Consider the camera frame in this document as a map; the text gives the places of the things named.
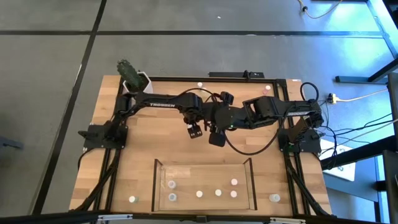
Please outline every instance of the green plant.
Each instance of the green plant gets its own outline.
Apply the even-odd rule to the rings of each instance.
[[[133,90],[142,91],[145,88],[145,82],[126,59],[118,61],[118,72]]]

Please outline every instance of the potted plant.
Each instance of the potted plant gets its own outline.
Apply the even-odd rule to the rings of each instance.
[[[118,61],[118,72],[123,77],[124,92],[153,93],[152,82],[145,72],[136,72],[136,69],[126,59]]]

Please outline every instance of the wooden table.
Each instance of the wooden table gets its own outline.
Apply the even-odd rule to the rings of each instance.
[[[113,113],[120,76],[104,76],[92,119],[103,124]],[[153,82],[154,93],[177,95],[196,87],[195,82]],[[287,80],[290,100],[302,100],[300,80]],[[227,91],[234,95],[234,105],[242,107],[242,101],[262,95],[263,83],[204,83],[212,92]],[[206,93],[196,94],[207,98]],[[208,144],[209,132],[190,139],[182,115],[175,109],[144,108],[127,121],[129,132],[126,147],[122,150],[112,201],[112,212],[151,213],[152,179],[154,160],[167,164],[241,164],[248,157],[233,151],[227,144],[216,147]],[[264,147],[276,132],[277,122],[255,130],[228,132],[231,142],[244,152],[254,152]],[[70,208],[76,208],[93,190],[100,176],[104,149],[95,149],[81,161]],[[257,196],[257,210],[207,210],[156,213],[206,214],[206,215],[264,215],[288,217],[292,215],[285,164],[277,141],[264,152],[252,156]],[[323,174],[318,159],[310,153],[302,153],[301,161],[305,183],[322,208],[331,213]],[[303,213],[300,191],[296,186],[298,210]],[[103,191],[100,208],[104,208],[107,186]],[[270,194],[279,194],[279,203],[269,200]],[[138,203],[129,203],[130,196],[138,196]]]

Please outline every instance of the white pot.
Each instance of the white pot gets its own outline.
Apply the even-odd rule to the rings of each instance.
[[[148,77],[148,75],[145,72],[137,72],[138,75],[141,75],[142,77],[145,77],[148,80],[148,85],[144,88],[143,92],[144,93],[154,93],[154,88],[152,87],[152,81]],[[127,82],[123,82],[123,94],[128,93],[129,89],[127,88]],[[131,105],[135,105],[136,100],[134,98],[131,98]]]

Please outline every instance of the floor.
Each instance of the floor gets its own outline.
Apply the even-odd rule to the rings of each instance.
[[[0,31],[92,30],[100,3],[0,0]],[[304,3],[313,15],[335,4]],[[398,45],[381,0],[372,4]],[[208,72],[251,70],[269,78],[298,78],[316,84],[321,99],[329,93],[354,98],[385,88],[339,84],[334,77],[369,76],[393,60],[381,36],[361,33],[379,31],[363,2],[343,2],[331,14],[313,20],[300,13],[294,0],[113,0],[106,4],[99,30],[357,31],[357,35],[97,35],[44,213],[68,209],[83,145],[77,131],[90,122],[102,76],[117,74],[121,58],[150,76],[206,77]],[[0,150],[0,217],[30,212],[88,41],[88,35],[0,35],[0,136],[25,145],[23,150]],[[310,88],[305,94],[314,96]],[[359,127],[390,112],[388,92],[383,92],[330,106],[329,126]],[[389,126],[358,140],[372,142],[391,134]],[[328,194],[335,215],[374,220],[372,202],[332,189]]]

